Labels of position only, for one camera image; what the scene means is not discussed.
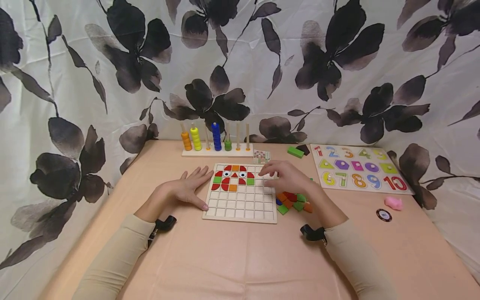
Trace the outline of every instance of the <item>table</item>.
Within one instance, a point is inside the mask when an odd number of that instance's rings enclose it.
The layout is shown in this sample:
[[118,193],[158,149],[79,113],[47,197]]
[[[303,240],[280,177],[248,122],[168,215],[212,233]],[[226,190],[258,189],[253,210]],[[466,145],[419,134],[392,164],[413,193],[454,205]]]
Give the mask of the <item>table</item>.
[[[272,158],[289,160],[319,182],[312,155],[287,154],[285,144],[255,144]],[[116,185],[91,225],[42,294],[70,299],[88,265],[125,215],[135,212],[160,183],[184,170],[216,162],[251,163],[251,158],[181,157],[181,141],[150,141]],[[198,195],[206,197],[207,186]],[[399,299],[480,299],[480,287],[413,197],[398,195],[404,210],[383,205],[387,194],[326,190],[353,220],[385,265]],[[389,223],[376,216],[387,208]],[[352,287],[321,243],[306,242],[300,227],[320,226],[313,214],[293,210],[278,224],[203,220],[186,205],[166,208],[173,230],[157,236],[139,259],[119,299],[356,299]]]

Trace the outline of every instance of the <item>shape puzzle board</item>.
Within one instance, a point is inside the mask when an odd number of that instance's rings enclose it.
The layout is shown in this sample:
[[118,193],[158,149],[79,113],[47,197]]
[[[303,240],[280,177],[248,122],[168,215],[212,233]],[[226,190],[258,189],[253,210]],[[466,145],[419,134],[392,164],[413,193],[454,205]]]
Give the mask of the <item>shape puzzle board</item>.
[[324,189],[414,194],[381,148],[318,144],[310,147]]
[[275,189],[264,186],[260,165],[215,164],[203,219],[276,224]]

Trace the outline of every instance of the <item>wooden grid board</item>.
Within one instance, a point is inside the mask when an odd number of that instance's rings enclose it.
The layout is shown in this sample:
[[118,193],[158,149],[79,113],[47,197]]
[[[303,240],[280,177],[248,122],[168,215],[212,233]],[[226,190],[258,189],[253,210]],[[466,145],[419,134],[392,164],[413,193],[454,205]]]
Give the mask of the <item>wooden grid board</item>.
[[381,148],[310,145],[324,189],[414,195]]
[[203,219],[276,224],[275,189],[265,187],[270,175],[258,176],[262,165],[215,164]]

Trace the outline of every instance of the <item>green puzzle tile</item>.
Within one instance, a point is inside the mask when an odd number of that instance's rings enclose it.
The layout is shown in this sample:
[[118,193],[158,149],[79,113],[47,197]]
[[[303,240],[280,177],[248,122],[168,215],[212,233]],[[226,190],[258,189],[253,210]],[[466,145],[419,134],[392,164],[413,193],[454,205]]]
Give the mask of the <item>green puzzle tile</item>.
[[277,205],[276,209],[277,209],[282,215],[284,215],[284,214],[286,214],[286,213],[288,212],[288,208],[287,208],[285,205],[283,205],[283,204],[280,205],[280,206]]
[[305,196],[302,194],[297,194],[297,201],[307,202],[307,198],[305,198]]
[[297,201],[293,204],[293,207],[298,210],[299,212],[301,212],[303,210],[303,207],[305,206],[305,204],[303,202],[300,202],[300,201]]

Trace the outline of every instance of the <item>right hand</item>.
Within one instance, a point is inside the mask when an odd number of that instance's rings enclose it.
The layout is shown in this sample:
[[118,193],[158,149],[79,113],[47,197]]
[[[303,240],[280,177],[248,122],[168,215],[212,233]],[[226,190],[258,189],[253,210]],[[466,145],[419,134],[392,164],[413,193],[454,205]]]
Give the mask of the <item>right hand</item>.
[[270,174],[273,176],[277,173],[277,180],[266,180],[265,186],[275,188],[276,193],[290,192],[307,194],[312,187],[320,186],[311,181],[305,174],[297,169],[292,163],[283,160],[271,160],[266,163],[259,176]]

